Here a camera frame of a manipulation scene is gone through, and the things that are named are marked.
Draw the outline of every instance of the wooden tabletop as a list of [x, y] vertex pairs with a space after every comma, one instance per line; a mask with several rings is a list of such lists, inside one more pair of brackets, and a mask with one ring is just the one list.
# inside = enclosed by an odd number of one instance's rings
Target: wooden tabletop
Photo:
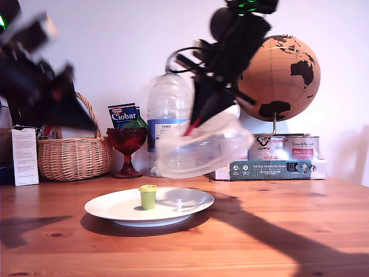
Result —
[[[214, 204], [140, 229], [84, 204], [142, 184], [197, 188]], [[324, 181], [108, 177], [1, 187], [1, 276], [369, 276], [369, 188]]]

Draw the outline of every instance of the green container with yellow lid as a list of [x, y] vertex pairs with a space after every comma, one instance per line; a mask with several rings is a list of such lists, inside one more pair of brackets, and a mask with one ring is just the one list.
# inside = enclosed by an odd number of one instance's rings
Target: green container with yellow lid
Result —
[[154, 209], [157, 187], [155, 185], [143, 185], [138, 190], [141, 193], [142, 209]]

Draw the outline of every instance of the white plate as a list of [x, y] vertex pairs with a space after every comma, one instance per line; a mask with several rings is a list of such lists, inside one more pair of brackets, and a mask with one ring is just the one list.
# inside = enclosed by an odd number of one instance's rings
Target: white plate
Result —
[[200, 190], [158, 188], [155, 209], [144, 211], [138, 189], [129, 189], [92, 199], [85, 204], [85, 210], [125, 226], [154, 227], [183, 221], [213, 203], [214, 197]]

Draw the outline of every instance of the globe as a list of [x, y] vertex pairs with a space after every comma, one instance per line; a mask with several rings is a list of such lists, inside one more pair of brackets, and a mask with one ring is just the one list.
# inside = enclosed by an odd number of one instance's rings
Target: globe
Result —
[[240, 91], [255, 99], [255, 106], [240, 103], [254, 118], [290, 119], [304, 111], [315, 98], [321, 69], [313, 51], [301, 40], [287, 35], [265, 38], [238, 81]]

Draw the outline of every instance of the transparent plastic container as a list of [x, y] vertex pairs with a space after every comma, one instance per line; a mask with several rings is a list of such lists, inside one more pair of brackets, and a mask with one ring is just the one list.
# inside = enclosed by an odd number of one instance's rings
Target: transparent plastic container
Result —
[[237, 160], [254, 143], [251, 133], [231, 113], [219, 113], [183, 137], [188, 125], [171, 128], [157, 143], [157, 168], [166, 178], [210, 173]]
[[156, 167], [156, 143], [164, 132], [189, 120], [194, 94], [185, 80], [167, 68], [157, 76], [148, 97], [148, 162], [152, 175], [161, 176]]

